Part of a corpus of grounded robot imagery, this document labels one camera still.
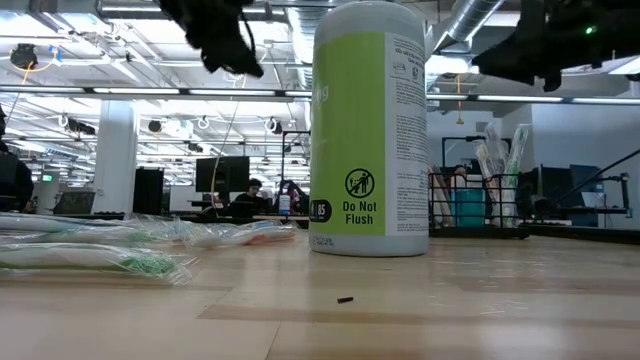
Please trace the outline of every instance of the teal container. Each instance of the teal container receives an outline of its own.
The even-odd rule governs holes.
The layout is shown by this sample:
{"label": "teal container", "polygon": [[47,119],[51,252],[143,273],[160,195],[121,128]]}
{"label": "teal container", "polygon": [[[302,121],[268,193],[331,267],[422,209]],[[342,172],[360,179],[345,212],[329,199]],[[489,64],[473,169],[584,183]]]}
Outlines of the teal container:
{"label": "teal container", "polygon": [[[485,216],[485,192],[482,189],[461,189],[451,192],[451,200],[454,202],[451,214],[454,216],[454,225],[460,227],[484,226]],[[477,203],[465,203],[465,201],[478,201]]]}

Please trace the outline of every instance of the small black debris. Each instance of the small black debris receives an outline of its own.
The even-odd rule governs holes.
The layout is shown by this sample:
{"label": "small black debris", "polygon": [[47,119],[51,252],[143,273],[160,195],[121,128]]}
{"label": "small black debris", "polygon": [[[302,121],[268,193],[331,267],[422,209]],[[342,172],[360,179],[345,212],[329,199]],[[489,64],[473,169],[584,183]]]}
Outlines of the small black debris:
{"label": "small black debris", "polygon": [[338,299],[338,304],[344,304],[346,302],[351,302],[351,301],[353,301],[353,297],[340,298],[340,299]]}

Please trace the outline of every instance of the green label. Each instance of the green label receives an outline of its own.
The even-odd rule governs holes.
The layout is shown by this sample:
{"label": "green label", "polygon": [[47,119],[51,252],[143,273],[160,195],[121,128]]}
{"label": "green label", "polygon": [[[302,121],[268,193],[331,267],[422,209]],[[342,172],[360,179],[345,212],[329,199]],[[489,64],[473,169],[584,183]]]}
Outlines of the green label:
{"label": "green label", "polygon": [[385,34],[322,45],[313,76],[310,230],[384,235]]}

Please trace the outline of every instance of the do not flush symbol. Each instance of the do not flush symbol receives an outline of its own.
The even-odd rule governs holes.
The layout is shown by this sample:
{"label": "do not flush symbol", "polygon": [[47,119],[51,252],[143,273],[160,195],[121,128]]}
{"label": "do not flush symbol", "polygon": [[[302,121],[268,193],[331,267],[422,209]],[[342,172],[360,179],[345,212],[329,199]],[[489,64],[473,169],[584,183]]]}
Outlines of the do not flush symbol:
{"label": "do not flush symbol", "polygon": [[347,175],[344,187],[347,193],[356,199],[366,198],[371,195],[376,182],[373,175],[366,169],[355,169]]}

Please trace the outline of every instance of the table surface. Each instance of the table surface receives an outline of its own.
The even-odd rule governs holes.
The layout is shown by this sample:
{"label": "table surface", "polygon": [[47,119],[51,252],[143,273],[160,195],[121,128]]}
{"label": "table surface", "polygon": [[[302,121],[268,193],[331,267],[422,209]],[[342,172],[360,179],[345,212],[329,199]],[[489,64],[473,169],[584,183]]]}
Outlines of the table surface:
{"label": "table surface", "polygon": [[0,276],[1,358],[638,359],[639,247],[434,239],[367,259],[301,235],[201,254],[185,286]]}

